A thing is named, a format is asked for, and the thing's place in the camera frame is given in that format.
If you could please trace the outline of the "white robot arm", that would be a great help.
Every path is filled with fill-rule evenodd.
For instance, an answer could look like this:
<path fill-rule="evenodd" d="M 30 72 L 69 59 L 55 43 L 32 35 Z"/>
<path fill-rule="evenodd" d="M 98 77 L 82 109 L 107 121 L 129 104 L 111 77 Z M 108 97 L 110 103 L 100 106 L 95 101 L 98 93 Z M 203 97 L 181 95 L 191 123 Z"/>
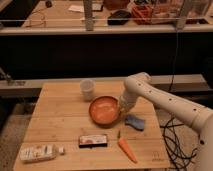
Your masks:
<path fill-rule="evenodd" d="M 145 73 L 124 79 L 124 91 L 119 97 L 119 108 L 129 112 L 139 97 L 143 97 L 190 127 L 199 135 L 194 171 L 213 171 L 213 109 L 157 89 Z"/>

